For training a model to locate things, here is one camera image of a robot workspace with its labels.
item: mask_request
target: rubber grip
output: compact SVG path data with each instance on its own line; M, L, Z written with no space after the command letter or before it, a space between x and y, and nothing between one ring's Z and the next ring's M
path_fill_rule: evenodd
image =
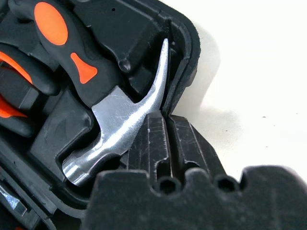
M0 96L0 125L25 138L34 134L34 124L30 119L8 104Z
M94 46L85 26L70 11L53 0L9 1L11 11L32 19L47 52L66 70L81 100L88 106L100 102L124 79L117 65Z
M19 72L13 68L0 67L0 95L13 107L33 111L45 98Z
M15 47L0 44L0 61L18 71L29 83L46 95L57 95L59 86L52 80L52 72L39 61Z

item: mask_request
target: tool kit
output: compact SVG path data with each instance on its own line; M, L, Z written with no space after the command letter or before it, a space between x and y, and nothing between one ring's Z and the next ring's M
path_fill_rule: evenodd
M157 0L0 0L0 229L306 229L299 178L171 115L200 52Z

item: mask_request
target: pliers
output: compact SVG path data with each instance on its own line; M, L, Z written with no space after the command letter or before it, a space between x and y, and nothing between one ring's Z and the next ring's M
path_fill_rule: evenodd
M11 68L1 67L3 62ZM0 44L0 82L2 78L10 77L12 71L17 71L21 77L46 95L57 95L60 91L59 86L52 80L52 72L41 62L15 47ZM31 137L35 130L31 120L10 105L1 92L0 125L26 138Z

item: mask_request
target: hammer head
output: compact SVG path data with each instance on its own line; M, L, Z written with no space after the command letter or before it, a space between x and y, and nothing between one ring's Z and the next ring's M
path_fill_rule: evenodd
M139 103L115 87L110 95L92 107L100 125L98 138L87 148L74 151L62 165L68 180L77 186L96 176L109 159L124 154L132 145L147 114L159 111L168 67L168 40L163 42L158 70L148 94Z

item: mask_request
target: tool case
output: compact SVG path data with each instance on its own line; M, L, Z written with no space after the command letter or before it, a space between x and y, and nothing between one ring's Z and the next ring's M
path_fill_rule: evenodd
M17 18L0 0L0 44L41 62L60 86L57 95L46 96L0 66L0 93L35 123L32 138L0 127L0 185L20 204L12 208L0 194L0 229L68 230L79 229L81 222L83 230L237 230L259 229L260 222L260 229L307 229L306 186L299 178L260 167L247 169L238 183L197 130L171 115L195 77L201 51L189 19L157 0L60 2L87 28L99 53L116 63L135 101L149 91L167 38L163 104L146 116L130 150L104 164L95 183L73 185L61 165L97 137L99 126L68 74L42 46L34 22ZM294 188L295 196L285 188ZM281 206L287 214L274 213Z

